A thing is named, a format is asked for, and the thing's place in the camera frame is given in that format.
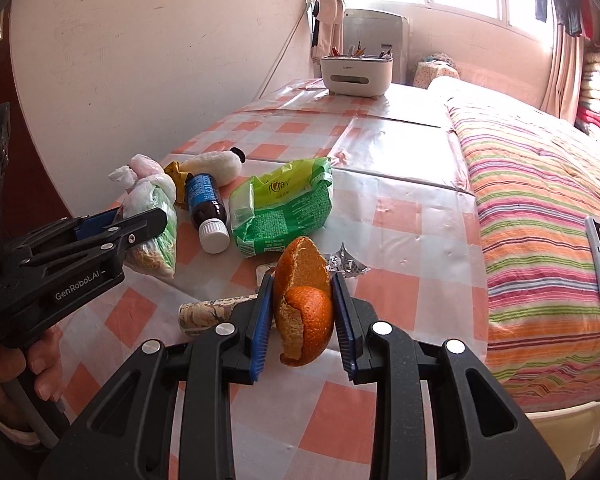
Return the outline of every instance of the green plastic packaging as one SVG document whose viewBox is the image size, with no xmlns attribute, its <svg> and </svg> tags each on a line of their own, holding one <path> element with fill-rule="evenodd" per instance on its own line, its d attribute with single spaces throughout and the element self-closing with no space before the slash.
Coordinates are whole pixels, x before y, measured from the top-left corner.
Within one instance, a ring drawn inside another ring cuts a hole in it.
<svg viewBox="0 0 600 480">
<path fill-rule="evenodd" d="M 244 256 L 282 251 L 324 225 L 331 212 L 327 157 L 293 160 L 273 173 L 252 176 L 229 197 L 234 240 Z"/>
</svg>

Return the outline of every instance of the curtain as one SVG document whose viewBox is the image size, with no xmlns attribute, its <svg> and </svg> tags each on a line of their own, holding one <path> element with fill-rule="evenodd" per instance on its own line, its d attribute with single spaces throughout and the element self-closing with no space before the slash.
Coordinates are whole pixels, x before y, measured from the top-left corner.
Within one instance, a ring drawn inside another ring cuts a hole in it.
<svg viewBox="0 0 600 480">
<path fill-rule="evenodd" d="M 334 47 L 342 53 L 344 0 L 318 0 L 317 10 L 317 41 L 314 41 L 311 49 L 314 62 L 319 62 L 321 57 L 330 56 Z"/>
<path fill-rule="evenodd" d="M 575 122 L 584 60 L 584 38 L 569 36 L 555 26 L 554 56 L 540 109 L 570 124 Z"/>
</svg>

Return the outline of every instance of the striped fabric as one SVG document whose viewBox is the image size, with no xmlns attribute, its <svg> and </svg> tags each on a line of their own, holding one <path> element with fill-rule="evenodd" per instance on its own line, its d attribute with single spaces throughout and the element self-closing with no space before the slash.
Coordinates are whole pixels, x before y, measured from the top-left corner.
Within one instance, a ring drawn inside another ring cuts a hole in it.
<svg viewBox="0 0 600 480">
<path fill-rule="evenodd" d="M 600 298 L 584 231 L 587 215 L 600 217 L 600 144 L 526 105 L 452 95 L 488 273 L 487 365 L 527 411 L 600 399 Z"/>
</svg>

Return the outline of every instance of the white wall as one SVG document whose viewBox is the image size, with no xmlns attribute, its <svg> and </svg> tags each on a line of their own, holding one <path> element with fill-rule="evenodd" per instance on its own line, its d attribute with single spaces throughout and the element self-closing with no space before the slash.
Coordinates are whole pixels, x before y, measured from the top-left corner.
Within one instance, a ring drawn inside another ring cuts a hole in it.
<svg viewBox="0 0 600 480">
<path fill-rule="evenodd" d="M 160 159 L 254 99 L 304 0 L 13 0 L 20 103 L 75 215 L 120 194 L 135 153 Z M 269 89 L 312 75 L 306 18 Z"/>
<path fill-rule="evenodd" d="M 377 9 L 410 22 L 409 67 L 436 52 L 451 56 L 460 77 L 539 107 L 551 70 L 550 46 L 510 28 L 415 4 L 355 2 L 347 7 Z"/>
</svg>

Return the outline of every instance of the fingernail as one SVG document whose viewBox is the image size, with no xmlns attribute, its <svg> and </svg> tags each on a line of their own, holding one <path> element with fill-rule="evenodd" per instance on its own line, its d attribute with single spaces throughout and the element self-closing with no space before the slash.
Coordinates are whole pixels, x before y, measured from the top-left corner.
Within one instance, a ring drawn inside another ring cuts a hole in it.
<svg viewBox="0 0 600 480">
<path fill-rule="evenodd" d="M 52 393 L 52 389 L 51 389 L 51 386 L 49 386 L 48 384 L 41 384 L 40 387 L 38 388 L 38 396 L 42 400 L 48 400 L 51 393 Z"/>
<path fill-rule="evenodd" d="M 45 369 L 45 360 L 39 357 L 31 363 L 31 371 L 38 375 L 42 370 Z"/>
</svg>

